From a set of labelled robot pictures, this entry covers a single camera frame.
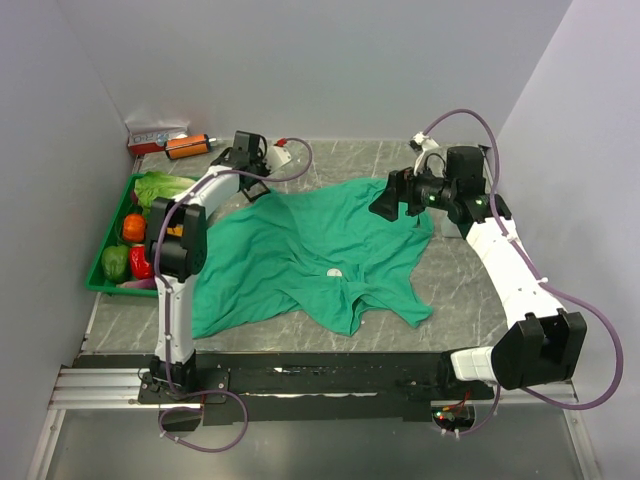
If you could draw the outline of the green garment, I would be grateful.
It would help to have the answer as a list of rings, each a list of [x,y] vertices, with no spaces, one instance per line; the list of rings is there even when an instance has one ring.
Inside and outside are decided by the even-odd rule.
[[[304,193],[270,193],[207,232],[193,296],[192,335],[206,338],[303,311],[352,336],[362,316],[389,310],[416,328],[433,313],[411,285],[433,234],[423,212],[394,222],[371,213],[381,179],[359,178]],[[338,268],[342,277],[329,277]]]

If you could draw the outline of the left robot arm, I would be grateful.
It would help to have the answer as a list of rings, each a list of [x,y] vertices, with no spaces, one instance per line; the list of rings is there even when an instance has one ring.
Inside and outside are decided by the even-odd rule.
[[[145,254],[155,275],[159,332],[149,370],[151,382],[174,401],[191,399],[198,388],[192,310],[207,258],[208,218],[236,193],[262,186],[270,174],[265,137],[238,131],[203,177],[151,203]]]

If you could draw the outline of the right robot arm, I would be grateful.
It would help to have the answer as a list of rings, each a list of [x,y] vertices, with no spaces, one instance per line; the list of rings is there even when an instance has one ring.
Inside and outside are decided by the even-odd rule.
[[[535,279],[517,253],[520,242],[511,212],[490,196],[484,175],[485,153],[474,146],[451,147],[440,172],[426,164],[389,173],[372,213],[396,221],[428,208],[446,212],[461,237],[481,260],[503,307],[508,330],[492,347],[449,353],[437,378],[439,391],[459,398],[472,381],[523,389],[572,378],[587,333],[583,316],[567,311]]]

